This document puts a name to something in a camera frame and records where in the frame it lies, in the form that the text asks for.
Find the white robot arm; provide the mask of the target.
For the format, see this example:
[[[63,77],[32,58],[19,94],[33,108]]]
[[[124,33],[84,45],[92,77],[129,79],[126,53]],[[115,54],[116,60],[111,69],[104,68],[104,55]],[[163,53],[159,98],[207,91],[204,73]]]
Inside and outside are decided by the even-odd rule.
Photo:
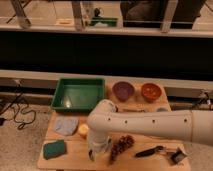
[[[177,110],[119,113],[111,100],[101,100],[87,117],[88,155],[110,147],[109,134],[123,132],[213,145],[213,111]]]

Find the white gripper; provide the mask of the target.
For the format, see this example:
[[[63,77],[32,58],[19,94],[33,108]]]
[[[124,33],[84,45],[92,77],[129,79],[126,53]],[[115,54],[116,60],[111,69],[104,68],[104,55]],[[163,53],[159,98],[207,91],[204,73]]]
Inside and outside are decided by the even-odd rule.
[[[89,148],[88,156],[89,156],[89,159],[91,161],[94,161],[95,157],[98,154],[106,153],[107,151],[109,151],[111,149],[111,147],[112,147],[112,140],[111,139],[108,139],[104,143],[96,143],[96,142],[90,141],[88,143],[88,148]]]

